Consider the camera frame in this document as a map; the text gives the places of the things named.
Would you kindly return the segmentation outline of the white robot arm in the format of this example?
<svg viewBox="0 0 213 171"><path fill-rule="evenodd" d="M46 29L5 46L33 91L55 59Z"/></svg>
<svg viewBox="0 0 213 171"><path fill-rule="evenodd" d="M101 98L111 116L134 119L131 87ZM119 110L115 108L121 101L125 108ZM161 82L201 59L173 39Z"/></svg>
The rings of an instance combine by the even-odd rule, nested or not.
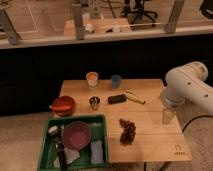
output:
<svg viewBox="0 0 213 171"><path fill-rule="evenodd" d="M190 100L209 114L213 114L213 87L205 82L207 77L208 69L199 61L175 67L167 72L166 87L160 94L160 100L164 105L163 124L172 121L176 110L185 100Z"/></svg>

